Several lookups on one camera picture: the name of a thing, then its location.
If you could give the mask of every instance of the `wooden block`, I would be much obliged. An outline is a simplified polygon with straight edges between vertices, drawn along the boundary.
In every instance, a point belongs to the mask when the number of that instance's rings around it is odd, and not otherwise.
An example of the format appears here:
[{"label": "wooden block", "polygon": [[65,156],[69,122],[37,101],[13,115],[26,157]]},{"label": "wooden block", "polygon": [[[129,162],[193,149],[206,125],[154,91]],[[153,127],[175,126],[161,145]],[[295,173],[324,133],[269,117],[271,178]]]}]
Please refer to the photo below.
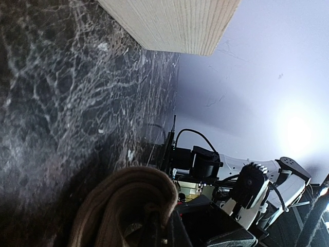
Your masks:
[{"label": "wooden block", "polygon": [[98,0],[145,49],[211,55],[240,0]]}]

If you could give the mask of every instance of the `wall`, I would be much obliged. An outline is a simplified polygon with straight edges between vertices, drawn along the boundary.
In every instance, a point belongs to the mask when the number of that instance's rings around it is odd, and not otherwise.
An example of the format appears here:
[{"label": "wall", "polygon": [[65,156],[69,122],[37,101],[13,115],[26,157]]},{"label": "wall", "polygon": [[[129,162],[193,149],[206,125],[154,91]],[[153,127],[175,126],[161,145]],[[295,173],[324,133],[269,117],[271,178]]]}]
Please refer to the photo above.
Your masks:
[{"label": "wall", "polygon": [[[219,153],[290,156],[321,183],[329,172],[329,5],[242,1],[214,54],[180,60],[176,131]],[[193,133],[179,146],[206,147]]]}]

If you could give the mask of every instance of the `marble countertop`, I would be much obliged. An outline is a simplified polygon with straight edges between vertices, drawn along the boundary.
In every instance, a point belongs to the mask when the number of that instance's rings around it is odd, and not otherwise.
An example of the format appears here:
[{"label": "marble countertop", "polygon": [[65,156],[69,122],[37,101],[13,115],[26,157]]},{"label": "marble countertop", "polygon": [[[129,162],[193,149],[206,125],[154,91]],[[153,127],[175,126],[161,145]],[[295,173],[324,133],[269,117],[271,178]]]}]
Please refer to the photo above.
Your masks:
[{"label": "marble countertop", "polygon": [[0,242],[65,246],[79,205],[172,124],[178,54],[142,49],[98,4],[0,3]]}]

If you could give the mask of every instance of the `brown cloth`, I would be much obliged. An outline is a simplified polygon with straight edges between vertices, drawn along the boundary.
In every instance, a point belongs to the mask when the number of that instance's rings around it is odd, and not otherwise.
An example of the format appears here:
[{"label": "brown cloth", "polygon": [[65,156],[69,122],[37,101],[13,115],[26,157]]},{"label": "brown cloth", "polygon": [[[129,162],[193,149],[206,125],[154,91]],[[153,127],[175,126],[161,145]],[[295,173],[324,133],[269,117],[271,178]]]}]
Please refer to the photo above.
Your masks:
[{"label": "brown cloth", "polygon": [[177,199],[177,190],[165,173],[149,167],[119,170],[101,182],[79,208],[68,247],[135,246],[128,235],[141,228],[151,211],[159,211],[165,227]]}]

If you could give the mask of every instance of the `light wood block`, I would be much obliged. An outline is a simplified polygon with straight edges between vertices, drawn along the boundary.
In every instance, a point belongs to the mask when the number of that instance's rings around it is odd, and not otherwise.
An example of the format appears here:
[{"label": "light wood block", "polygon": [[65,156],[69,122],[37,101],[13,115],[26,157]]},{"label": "light wood block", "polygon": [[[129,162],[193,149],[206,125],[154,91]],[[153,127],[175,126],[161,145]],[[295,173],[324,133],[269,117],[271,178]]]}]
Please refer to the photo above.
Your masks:
[{"label": "light wood block", "polygon": [[211,55],[240,0],[98,0],[145,49]]}]

